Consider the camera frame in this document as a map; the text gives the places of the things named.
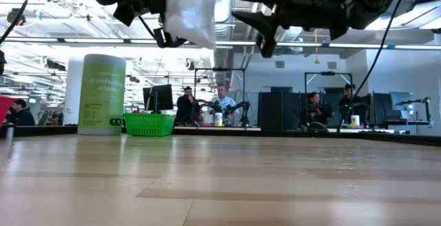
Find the plastic bag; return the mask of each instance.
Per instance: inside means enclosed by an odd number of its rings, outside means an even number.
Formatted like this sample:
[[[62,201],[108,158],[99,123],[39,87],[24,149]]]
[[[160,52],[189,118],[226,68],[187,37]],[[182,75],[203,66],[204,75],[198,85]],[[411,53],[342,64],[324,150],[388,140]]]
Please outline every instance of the plastic bag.
[[[164,30],[204,48],[216,47],[216,0],[167,0]]]

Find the dark jacket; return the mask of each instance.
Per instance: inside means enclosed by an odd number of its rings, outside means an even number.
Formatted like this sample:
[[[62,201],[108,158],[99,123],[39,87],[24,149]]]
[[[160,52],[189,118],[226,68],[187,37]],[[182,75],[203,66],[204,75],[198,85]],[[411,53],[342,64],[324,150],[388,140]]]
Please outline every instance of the dark jacket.
[[[344,97],[342,97],[342,99],[340,99],[339,106],[340,106],[340,113],[342,116],[346,113],[346,111],[348,109],[349,102],[351,102],[351,99],[347,96],[344,96]],[[363,99],[362,97],[355,96],[353,98],[353,115],[360,116],[360,122],[364,123],[365,117],[366,117],[366,115],[365,115],[366,111],[367,111],[366,100]],[[346,114],[346,118],[345,118],[346,122],[351,121],[351,115],[352,115],[352,112],[348,112]]]
[[[29,108],[24,108],[19,112],[12,112],[9,123],[20,126],[35,126],[34,116]]]
[[[331,117],[333,110],[328,105],[308,103],[307,105],[307,117],[309,122],[319,122],[323,125],[328,124],[327,118]]]
[[[176,122],[180,122],[180,123],[193,123],[191,122],[192,112],[194,113],[195,116],[194,120],[196,120],[196,114],[199,113],[199,110],[201,109],[201,107],[198,104],[195,104],[193,110],[192,103],[190,102],[189,99],[187,99],[185,95],[180,96],[178,98],[176,105],[178,106],[178,112],[176,113]]]

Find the wooden table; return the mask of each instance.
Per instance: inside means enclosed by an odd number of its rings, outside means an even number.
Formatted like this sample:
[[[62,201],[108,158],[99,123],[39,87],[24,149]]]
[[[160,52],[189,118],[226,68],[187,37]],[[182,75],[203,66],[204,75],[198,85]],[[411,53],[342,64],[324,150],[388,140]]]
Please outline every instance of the wooden table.
[[[36,136],[0,141],[14,226],[433,225],[441,148],[326,138]]]

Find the green plastic basket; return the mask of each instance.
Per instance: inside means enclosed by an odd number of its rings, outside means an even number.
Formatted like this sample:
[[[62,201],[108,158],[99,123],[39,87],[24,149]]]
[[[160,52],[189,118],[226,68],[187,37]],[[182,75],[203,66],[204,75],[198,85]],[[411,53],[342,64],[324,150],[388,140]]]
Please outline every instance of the green plastic basket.
[[[167,136],[172,133],[174,116],[126,113],[125,126],[131,136]]]

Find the red object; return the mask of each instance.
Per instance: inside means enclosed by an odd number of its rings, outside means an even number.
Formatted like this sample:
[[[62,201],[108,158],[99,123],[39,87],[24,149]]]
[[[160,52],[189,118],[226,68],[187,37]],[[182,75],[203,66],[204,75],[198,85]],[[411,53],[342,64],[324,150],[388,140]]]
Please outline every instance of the red object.
[[[6,113],[8,113],[9,107],[14,102],[14,98],[0,96],[0,119],[1,123],[5,120]]]

